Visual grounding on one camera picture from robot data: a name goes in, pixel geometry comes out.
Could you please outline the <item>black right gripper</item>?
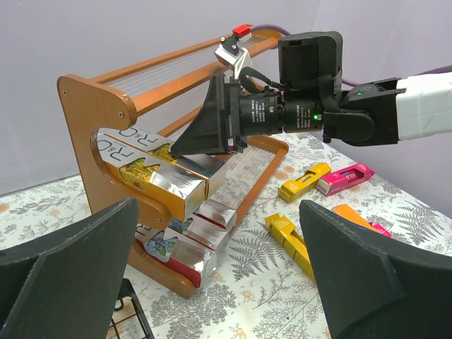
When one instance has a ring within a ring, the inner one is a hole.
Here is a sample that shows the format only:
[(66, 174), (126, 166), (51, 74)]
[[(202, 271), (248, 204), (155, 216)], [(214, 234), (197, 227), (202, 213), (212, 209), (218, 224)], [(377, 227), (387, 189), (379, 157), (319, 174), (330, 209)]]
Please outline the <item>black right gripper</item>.
[(319, 131), (323, 113), (313, 90), (277, 91), (266, 86), (246, 94), (239, 82), (225, 84), (225, 75), (217, 73), (210, 79), (202, 108), (170, 152), (176, 157), (241, 153), (250, 136)]

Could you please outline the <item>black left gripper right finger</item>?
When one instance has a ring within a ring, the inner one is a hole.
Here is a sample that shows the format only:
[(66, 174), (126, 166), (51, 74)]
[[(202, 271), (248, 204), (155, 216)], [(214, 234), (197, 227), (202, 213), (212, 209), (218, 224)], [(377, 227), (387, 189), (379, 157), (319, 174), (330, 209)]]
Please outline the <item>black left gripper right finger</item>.
[(299, 221), (332, 338), (450, 338), (451, 257), (303, 200)]

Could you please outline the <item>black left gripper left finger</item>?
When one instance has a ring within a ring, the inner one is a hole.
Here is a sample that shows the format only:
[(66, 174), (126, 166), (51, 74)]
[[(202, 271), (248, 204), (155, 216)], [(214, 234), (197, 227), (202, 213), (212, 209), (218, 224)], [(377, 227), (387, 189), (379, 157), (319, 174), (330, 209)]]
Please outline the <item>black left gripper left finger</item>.
[(138, 222), (135, 199), (1, 251), (2, 338), (106, 338)]

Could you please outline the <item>white gold R&O box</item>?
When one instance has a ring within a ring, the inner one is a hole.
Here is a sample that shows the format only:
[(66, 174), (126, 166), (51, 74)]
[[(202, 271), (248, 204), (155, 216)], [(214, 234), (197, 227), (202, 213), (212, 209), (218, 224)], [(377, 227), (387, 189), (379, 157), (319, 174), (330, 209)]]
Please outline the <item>white gold R&O box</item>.
[(130, 127), (122, 131), (102, 128), (101, 132), (118, 141), (125, 142), (152, 157), (203, 178), (206, 200), (216, 192), (225, 180), (227, 165), (224, 161), (205, 154), (174, 156), (170, 153), (174, 144), (174, 141), (170, 138), (151, 133), (140, 127)]

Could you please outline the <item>silver gold R&O box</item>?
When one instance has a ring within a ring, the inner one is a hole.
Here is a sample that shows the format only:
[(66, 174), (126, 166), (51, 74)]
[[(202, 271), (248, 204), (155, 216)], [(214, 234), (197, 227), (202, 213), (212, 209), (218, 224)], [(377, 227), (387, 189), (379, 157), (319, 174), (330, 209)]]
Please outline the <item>silver gold R&O box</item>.
[(119, 182), (161, 203), (172, 217), (185, 221), (204, 202), (204, 179), (105, 134), (97, 148)]

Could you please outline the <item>silver R&O Ice Mint box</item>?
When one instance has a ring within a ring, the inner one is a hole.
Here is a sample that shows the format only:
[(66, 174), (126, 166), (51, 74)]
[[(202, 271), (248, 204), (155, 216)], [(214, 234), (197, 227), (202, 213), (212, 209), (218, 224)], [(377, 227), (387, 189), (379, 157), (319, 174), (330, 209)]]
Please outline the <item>silver R&O Ice Mint box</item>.
[(213, 199), (204, 201), (195, 214), (230, 231), (237, 223), (237, 211)]

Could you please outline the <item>silver red R&O box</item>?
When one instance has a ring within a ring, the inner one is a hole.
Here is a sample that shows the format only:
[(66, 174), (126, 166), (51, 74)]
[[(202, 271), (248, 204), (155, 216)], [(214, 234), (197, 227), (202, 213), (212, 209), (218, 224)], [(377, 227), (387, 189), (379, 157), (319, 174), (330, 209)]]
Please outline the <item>silver red R&O box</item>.
[(168, 227), (214, 251), (223, 251), (230, 238), (227, 230), (197, 215), (184, 222), (173, 218)]

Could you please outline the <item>yellow Be You toothpaste box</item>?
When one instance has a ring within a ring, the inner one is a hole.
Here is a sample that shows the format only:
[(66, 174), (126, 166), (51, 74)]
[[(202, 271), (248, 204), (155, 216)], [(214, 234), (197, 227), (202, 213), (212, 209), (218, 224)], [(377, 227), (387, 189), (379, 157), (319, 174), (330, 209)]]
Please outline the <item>yellow Be You toothpaste box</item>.
[(265, 224), (270, 234), (287, 254), (316, 282), (306, 244), (303, 237), (296, 232), (295, 224), (289, 218), (279, 213), (266, 217)]

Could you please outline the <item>pink Be You toothpaste box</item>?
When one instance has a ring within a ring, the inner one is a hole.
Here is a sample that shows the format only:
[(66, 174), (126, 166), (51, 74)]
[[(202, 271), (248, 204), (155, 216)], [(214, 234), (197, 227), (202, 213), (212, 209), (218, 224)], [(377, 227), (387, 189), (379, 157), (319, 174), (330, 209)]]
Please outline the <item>pink Be You toothpaste box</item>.
[(370, 180), (375, 171), (363, 163), (356, 163), (323, 175), (316, 184), (316, 189), (324, 196), (332, 196), (346, 189)]

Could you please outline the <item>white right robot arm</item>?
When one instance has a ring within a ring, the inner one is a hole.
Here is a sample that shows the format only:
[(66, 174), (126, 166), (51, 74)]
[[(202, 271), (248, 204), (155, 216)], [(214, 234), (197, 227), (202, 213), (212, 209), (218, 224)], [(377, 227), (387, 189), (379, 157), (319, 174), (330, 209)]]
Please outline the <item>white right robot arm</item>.
[(218, 60), (232, 69), (210, 79), (203, 106), (170, 147), (174, 156), (240, 153), (251, 136), (321, 131), (357, 147), (448, 133), (451, 68), (342, 87), (339, 32), (305, 32), (278, 40), (279, 80), (251, 65), (242, 25), (221, 39)]

